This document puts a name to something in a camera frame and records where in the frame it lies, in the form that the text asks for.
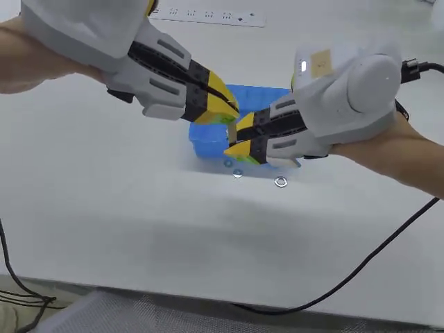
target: yellow object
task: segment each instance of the yellow object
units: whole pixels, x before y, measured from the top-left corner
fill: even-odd
[[[151,9],[154,6],[154,2],[155,2],[155,0],[148,0],[148,7],[146,8],[145,16],[150,15]]]
[[[294,92],[294,74],[291,77],[291,91]]]
[[[231,91],[227,88],[225,83],[219,78],[213,71],[210,71],[210,77],[208,79],[208,87],[211,87],[218,92],[220,92],[224,97],[227,98],[227,100],[236,107],[236,109],[239,109],[239,104],[237,103],[236,98],[231,93]]]
[[[255,120],[255,113],[250,112],[244,118],[242,118],[239,121],[239,123],[237,123],[237,125],[236,125],[237,131],[239,132],[240,130],[243,130],[245,128],[252,127],[254,120]]]
[[[229,149],[226,149],[223,153],[229,157],[233,157],[240,162],[249,162],[253,164],[260,164],[255,158],[250,156],[251,141],[242,141]]]
[[[207,110],[194,123],[231,123],[239,117],[239,113],[217,96],[208,94]]]
[[[223,153],[227,156],[236,158],[237,160],[246,159],[248,156],[250,156],[250,147],[251,147],[251,141],[242,141],[238,144],[235,144],[233,147],[230,147],[229,149],[226,149]]]

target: metal washer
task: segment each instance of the metal washer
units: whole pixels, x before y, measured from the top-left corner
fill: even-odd
[[[289,181],[285,177],[276,177],[275,178],[275,185],[281,189],[286,187],[289,184]]]
[[[241,169],[233,170],[233,176],[235,178],[241,178],[244,175],[244,172]]]

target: label sticker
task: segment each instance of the label sticker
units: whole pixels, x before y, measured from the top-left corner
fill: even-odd
[[[330,50],[313,53],[311,59],[311,77],[321,78],[333,74],[332,55]]]

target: wrist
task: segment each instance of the wrist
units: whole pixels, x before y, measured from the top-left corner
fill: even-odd
[[[4,71],[4,81],[11,85],[32,85],[74,73],[103,82],[97,68],[66,58],[28,35],[20,16],[0,23],[0,34],[2,45],[7,48],[0,56],[10,64]]]

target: small metal ring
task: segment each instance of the small metal ring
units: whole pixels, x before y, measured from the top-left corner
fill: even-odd
[[[282,189],[289,184],[289,181],[285,177],[280,176],[275,178],[275,184],[277,187]]]
[[[225,160],[223,161],[223,165],[225,166],[225,168],[231,168],[233,166],[233,161],[232,160]]]
[[[235,178],[241,178],[244,175],[244,172],[241,169],[233,170],[233,176]]]

